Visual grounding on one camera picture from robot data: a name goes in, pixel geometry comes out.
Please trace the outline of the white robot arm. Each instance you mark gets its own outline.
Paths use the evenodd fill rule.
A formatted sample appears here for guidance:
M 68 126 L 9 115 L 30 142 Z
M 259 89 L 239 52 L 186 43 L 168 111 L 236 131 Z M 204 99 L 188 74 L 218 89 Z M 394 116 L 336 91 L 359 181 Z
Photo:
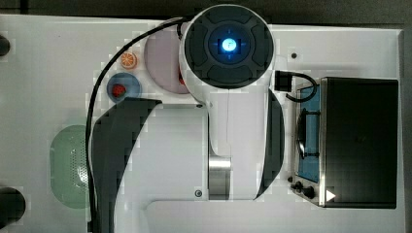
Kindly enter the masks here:
M 149 233 L 158 201 L 255 200 L 280 171 L 267 23 L 243 6 L 210 7 L 188 23 L 179 55 L 193 104 L 127 97 L 93 126 L 93 233 Z

